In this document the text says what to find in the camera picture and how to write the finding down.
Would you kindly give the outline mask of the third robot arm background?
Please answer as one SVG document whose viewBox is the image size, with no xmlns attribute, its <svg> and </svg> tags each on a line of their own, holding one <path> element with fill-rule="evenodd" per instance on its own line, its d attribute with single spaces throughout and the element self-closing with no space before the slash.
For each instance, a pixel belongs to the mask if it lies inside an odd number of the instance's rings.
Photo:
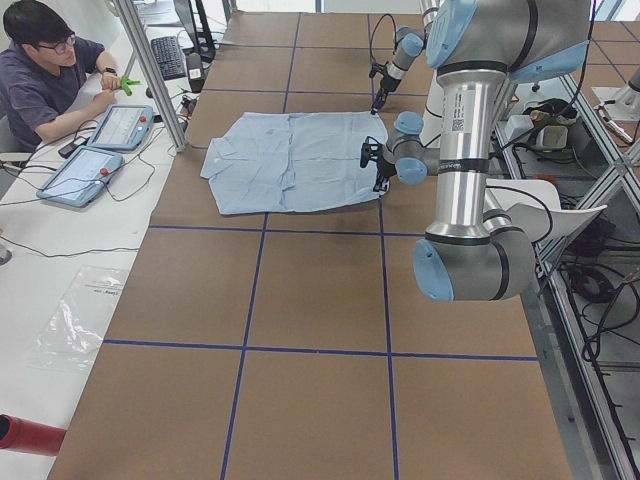
<svg viewBox="0 0 640 480">
<path fill-rule="evenodd" d="M 592 91 L 607 119 L 628 122 L 639 119 L 639 70 L 623 87 L 593 87 Z"/>
</svg>

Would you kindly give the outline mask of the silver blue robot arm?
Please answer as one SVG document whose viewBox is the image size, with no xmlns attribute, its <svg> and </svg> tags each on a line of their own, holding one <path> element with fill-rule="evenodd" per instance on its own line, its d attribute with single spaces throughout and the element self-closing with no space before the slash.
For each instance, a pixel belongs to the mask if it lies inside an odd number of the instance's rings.
<svg viewBox="0 0 640 480">
<path fill-rule="evenodd" d="M 439 145 L 420 140 L 423 119 L 404 112 L 386 144 L 363 162 L 414 185 L 437 179 L 435 217 L 416 243 L 422 294 L 436 301 L 500 300 L 520 294 L 535 271 L 537 236 L 513 223 L 486 187 L 491 134 L 518 83 L 577 70 L 589 45 L 587 1 L 426 1 L 421 29 L 398 33 L 393 60 L 374 67 L 379 110 L 413 61 L 424 56 L 443 91 Z"/>
<path fill-rule="evenodd" d="M 393 31 L 393 57 L 390 61 L 379 63 L 373 54 L 373 39 L 375 32 L 369 40 L 370 71 L 369 78 L 381 76 L 378 90 L 372 101 L 370 113 L 378 114 L 384 107 L 387 97 L 399 87 L 406 73 L 410 70 L 414 61 L 426 51 L 432 24 L 441 6 L 441 1 L 421 1 L 422 24 L 421 28 L 411 28 L 406 25 L 397 26 L 391 14 L 384 14 L 380 19 L 388 17 L 392 20 Z"/>
</svg>

